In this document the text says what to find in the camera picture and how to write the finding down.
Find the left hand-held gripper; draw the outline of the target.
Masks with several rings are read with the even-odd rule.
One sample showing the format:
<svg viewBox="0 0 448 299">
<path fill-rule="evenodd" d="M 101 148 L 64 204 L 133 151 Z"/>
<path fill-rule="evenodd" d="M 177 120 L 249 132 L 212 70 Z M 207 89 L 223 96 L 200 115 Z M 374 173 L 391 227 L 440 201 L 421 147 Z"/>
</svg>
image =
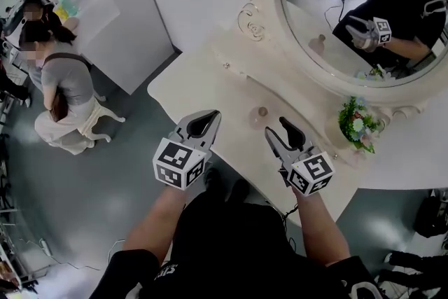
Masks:
<svg viewBox="0 0 448 299">
<path fill-rule="evenodd" d="M 179 190 L 188 189 L 206 169 L 221 123 L 218 110 L 202 110 L 180 120 L 168 137 L 162 138 L 155 155 L 155 178 Z"/>
</svg>

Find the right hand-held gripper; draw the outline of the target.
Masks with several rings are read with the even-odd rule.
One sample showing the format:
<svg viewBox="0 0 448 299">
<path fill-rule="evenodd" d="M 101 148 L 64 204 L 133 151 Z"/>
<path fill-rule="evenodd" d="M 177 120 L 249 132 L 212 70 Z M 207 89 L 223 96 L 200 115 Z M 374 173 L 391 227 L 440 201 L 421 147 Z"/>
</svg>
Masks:
<svg viewBox="0 0 448 299">
<path fill-rule="evenodd" d="M 283 116 L 279 122 L 287 133 L 290 148 L 303 151 L 307 140 L 304 132 Z M 297 159 L 291 160 L 289 147 L 272 128 L 265 128 L 265 138 L 274 155 L 283 162 L 279 173 L 287 187 L 291 186 L 307 197 L 330 183 L 335 168 L 326 151 L 303 151 Z"/>
</svg>

